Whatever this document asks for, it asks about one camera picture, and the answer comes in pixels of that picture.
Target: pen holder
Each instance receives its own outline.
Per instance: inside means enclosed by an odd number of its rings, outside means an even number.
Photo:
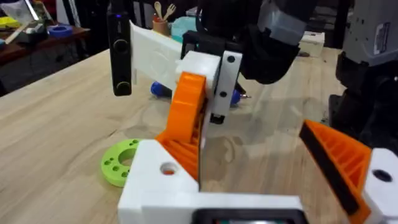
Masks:
[[[167,37],[170,37],[170,28],[169,28],[169,23],[167,21],[153,20],[152,22],[154,25],[154,31],[163,34]]]

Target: screw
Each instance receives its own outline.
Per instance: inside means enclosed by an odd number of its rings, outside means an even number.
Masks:
[[[234,56],[228,56],[228,58],[226,58],[226,60],[227,60],[229,63],[234,63],[235,57],[234,57]]]

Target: white bracket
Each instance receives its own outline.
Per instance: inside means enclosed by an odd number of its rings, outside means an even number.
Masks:
[[[164,174],[162,168],[173,169]],[[156,140],[142,140],[118,205],[120,224],[188,224],[199,208],[302,210],[298,196],[199,192],[198,183]]]
[[[238,79],[242,54],[224,51],[221,61],[220,75],[217,81],[215,104],[212,113],[214,116],[226,116],[229,113],[231,99]]]

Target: wooden tabletop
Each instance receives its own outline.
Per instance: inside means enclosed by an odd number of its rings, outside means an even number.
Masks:
[[[86,37],[89,33],[89,29],[72,26],[72,35],[69,37],[55,38],[49,36],[47,39],[39,42],[35,47],[27,48],[16,43],[16,40],[6,45],[3,50],[0,50],[0,65],[17,60],[23,56],[29,55],[32,52],[47,47],[53,47],[60,44],[70,43],[76,39]],[[0,32],[0,38],[6,39],[11,33]]]
[[[304,118],[328,116],[341,94],[339,51],[297,58],[273,85],[241,79],[253,98],[211,125],[202,157],[204,191],[299,195],[310,223],[341,223],[329,186],[298,138]],[[117,223],[121,189],[100,160],[127,138],[154,138],[170,100],[151,95],[139,76],[130,97],[112,92],[105,51],[0,98],[0,223]]]

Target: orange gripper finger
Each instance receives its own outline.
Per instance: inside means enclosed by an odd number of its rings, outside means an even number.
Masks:
[[[361,196],[371,149],[323,124],[305,120],[300,138],[310,151],[350,223],[364,223],[370,208]]]
[[[170,106],[167,126],[156,140],[198,180],[198,155],[204,116],[206,78],[183,72]]]

